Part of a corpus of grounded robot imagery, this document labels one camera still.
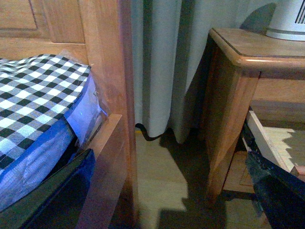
blue mattress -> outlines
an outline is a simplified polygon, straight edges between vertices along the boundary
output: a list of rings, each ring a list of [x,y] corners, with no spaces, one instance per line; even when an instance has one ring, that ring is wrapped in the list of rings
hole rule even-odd
[[[77,136],[79,145],[87,141],[102,109],[91,75],[78,101],[16,161],[0,174],[0,211],[37,187]]]

curtain fold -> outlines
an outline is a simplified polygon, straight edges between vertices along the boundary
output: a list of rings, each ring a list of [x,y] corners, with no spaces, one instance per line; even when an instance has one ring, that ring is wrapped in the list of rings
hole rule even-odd
[[[261,29],[276,0],[132,0],[135,123],[150,137],[174,130],[184,142],[194,124],[195,76],[212,27]]]

wooden floor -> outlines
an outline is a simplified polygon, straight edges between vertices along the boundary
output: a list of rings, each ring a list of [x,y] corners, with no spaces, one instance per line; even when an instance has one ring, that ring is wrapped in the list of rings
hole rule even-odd
[[[137,229],[260,228],[249,199],[231,199],[223,193],[215,209],[204,207],[208,158],[204,144],[195,136],[180,145],[172,131],[154,141],[146,141],[137,133],[136,143],[140,202]]]

nightstand drawer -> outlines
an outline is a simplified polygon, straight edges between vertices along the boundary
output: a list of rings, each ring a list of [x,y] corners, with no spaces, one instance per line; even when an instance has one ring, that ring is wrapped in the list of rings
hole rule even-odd
[[[268,115],[256,116],[255,108],[250,110],[246,122],[255,142],[269,161],[288,172],[305,167],[305,123],[278,120],[264,120]]]

black and white checkered fabric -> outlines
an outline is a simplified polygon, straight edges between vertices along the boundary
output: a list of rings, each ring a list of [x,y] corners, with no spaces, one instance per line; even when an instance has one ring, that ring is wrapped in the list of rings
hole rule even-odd
[[[0,174],[62,118],[89,71],[58,55],[0,59]]]

